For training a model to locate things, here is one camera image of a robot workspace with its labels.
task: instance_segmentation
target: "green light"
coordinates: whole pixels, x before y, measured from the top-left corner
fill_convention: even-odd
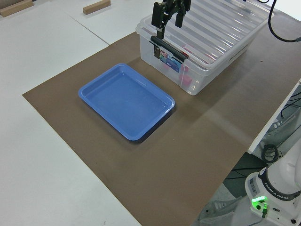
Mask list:
[[[264,202],[266,199],[267,199],[266,196],[260,196],[258,198],[252,199],[252,203],[254,203],[254,202],[260,202],[261,203],[261,202]]]

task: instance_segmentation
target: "transparent container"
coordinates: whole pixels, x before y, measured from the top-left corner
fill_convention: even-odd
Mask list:
[[[249,0],[192,0],[182,28],[173,15],[165,28],[164,41],[188,56],[183,62],[170,51],[151,42],[156,27],[152,15],[136,27],[141,59],[152,65],[183,90],[196,95],[247,50],[267,23],[269,11]]]

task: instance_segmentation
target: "blue plastic tray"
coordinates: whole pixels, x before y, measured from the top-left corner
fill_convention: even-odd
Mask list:
[[[140,139],[174,107],[172,97],[126,64],[83,86],[79,96],[129,140]]]

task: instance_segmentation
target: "brown object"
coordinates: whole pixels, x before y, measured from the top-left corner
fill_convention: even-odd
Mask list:
[[[300,22],[275,14],[279,34],[299,35]],[[140,59],[133,33],[24,97],[142,226],[189,226],[299,81],[298,56],[299,43],[281,42],[265,26],[246,53],[190,96]],[[80,87],[117,63],[175,99],[175,112],[139,144],[78,97]]]
[[[92,5],[86,6],[83,8],[84,14],[88,15],[94,13],[102,8],[108,7],[111,5],[111,0],[102,0]]]
[[[30,6],[33,6],[32,0],[24,0],[24,1],[14,4],[14,5],[8,6],[6,8],[0,9],[0,14],[3,17],[6,17],[6,16],[12,15],[16,12],[19,12],[23,9],[29,8]]]
[[[0,0],[0,9],[21,2],[22,0]]]

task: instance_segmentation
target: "cable connector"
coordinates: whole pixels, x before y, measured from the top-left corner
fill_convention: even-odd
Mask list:
[[[262,218],[265,218],[265,215],[268,213],[268,205],[265,203],[262,210]]]

